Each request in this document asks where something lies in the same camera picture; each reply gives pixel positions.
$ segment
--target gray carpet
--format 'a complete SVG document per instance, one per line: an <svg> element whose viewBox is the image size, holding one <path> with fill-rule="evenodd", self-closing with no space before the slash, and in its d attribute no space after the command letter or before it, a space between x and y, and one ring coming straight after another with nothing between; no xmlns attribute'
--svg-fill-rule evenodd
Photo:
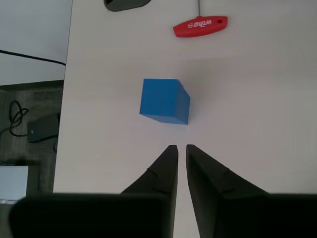
<svg viewBox="0 0 317 238"><path fill-rule="evenodd" d="M17 92L0 91L0 131L9 126L9 105L12 100L17 100L23 108L29 109L23 123L13 130L16 134L25 134L28 121L60 113L62 93L62 87ZM39 165L39 190L41 192L52 192L56 162L56 154L53 151L55 141L56 139L50 139L30 144L27 137L14 137L6 131L0 138L0 164L3 162L19 162ZM10 205L0 204L0 238L11 237L7 223L9 210Z"/></svg>

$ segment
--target blue cube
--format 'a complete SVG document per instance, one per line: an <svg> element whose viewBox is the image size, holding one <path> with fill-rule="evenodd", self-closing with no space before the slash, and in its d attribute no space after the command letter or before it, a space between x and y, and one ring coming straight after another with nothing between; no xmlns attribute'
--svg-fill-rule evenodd
<svg viewBox="0 0 317 238"><path fill-rule="evenodd" d="M164 123L188 124L190 97L177 79L144 79L140 114Z"/></svg>

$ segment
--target black device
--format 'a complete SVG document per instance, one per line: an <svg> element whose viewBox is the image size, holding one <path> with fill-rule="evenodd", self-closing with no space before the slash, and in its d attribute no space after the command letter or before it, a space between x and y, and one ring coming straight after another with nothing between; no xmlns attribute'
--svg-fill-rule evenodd
<svg viewBox="0 0 317 238"><path fill-rule="evenodd" d="M53 114L29 122L28 141L37 143L51 138L58 137L60 114Z"/></svg>
<svg viewBox="0 0 317 238"><path fill-rule="evenodd" d="M148 4L151 0L104 0L109 11L123 11Z"/></svg>
<svg viewBox="0 0 317 238"><path fill-rule="evenodd" d="M269 194L195 145L186 166L201 238L316 236L317 195Z"/></svg>
<svg viewBox="0 0 317 238"><path fill-rule="evenodd" d="M177 166L177 147L170 145L121 194L50 194L24 198L11 210L12 234L15 238L171 238Z"/></svg>

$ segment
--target cable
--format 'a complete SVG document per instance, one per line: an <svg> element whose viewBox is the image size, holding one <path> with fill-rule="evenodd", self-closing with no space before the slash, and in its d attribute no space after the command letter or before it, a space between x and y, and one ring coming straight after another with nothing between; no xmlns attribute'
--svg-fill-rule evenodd
<svg viewBox="0 0 317 238"><path fill-rule="evenodd" d="M52 60L52 59L40 58L40 57L36 57L36 56L28 56L28 55L19 54L19 53L10 52L10 51L4 51L4 50L0 50L0 53L1 54L5 54L5 55L19 56L19 57L34 59L34 60L41 60L41 61L46 61L46 62L58 63L58 64L66 66L65 63L59 62L59 61L56 61L56 60Z"/></svg>
<svg viewBox="0 0 317 238"><path fill-rule="evenodd" d="M16 105L19 109L19 111L12 115L12 111L13 111L13 106ZM9 108L9 120L10 120L10 126L8 128L5 128L3 130L0 131L0 138L2 136L2 134L4 132L6 132L7 130L10 132L11 135L13 136L17 136L17 137L23 137L23 136L27 136L28 134L15 134L12 129L18 127L21 125L22 121L23 121L23 117L29 112L29 110L27 108L22 108L20 103L16 100L12 101L10 103L10 108Z"/></svg>

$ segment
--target white desk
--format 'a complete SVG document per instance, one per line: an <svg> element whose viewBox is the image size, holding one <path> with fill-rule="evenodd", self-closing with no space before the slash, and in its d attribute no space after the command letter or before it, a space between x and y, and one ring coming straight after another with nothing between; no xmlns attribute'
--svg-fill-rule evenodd
<svg viewBox="0 0 317 238"><path fill-rule="evenodd" d="M186 179L195 144L268 192L317 192L317 2L202 0L224 31L179 39L195 0L108 12L74 0L55 192L119 193L169 145L179 150L175 238L199 237ZM139 115L144 78L176 78L188 125Z"/></svg>

